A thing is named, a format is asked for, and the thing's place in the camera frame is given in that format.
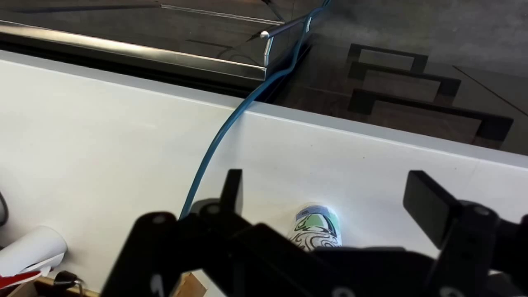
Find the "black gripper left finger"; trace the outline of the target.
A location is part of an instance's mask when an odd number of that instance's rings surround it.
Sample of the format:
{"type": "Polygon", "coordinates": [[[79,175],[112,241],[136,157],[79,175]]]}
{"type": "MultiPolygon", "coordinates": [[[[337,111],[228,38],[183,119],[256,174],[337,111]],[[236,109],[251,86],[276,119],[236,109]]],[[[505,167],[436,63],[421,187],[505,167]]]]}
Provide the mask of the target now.
{"type": "Polygon", "coordinates": [[[203,271],[228,297],[306,297],[289,268],[296,248],[281,235],[241,217],[243,172],[231,169],[218,198],[187,217],[142,215],[108,276],[103,297],[170,297],[183,276],[203,271]]]}

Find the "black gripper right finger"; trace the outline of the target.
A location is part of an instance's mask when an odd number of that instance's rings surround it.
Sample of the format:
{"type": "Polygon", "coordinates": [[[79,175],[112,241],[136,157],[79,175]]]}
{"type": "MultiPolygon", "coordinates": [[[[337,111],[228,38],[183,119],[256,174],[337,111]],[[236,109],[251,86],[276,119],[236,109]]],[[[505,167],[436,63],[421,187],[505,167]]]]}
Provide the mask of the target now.
{"type": "Polygon", "coordinates": [[[459,200],[423,170],[408,174],[403,207],[439,250],[428,297],[528,297],[528,217],[518,223],[459,200]]]}

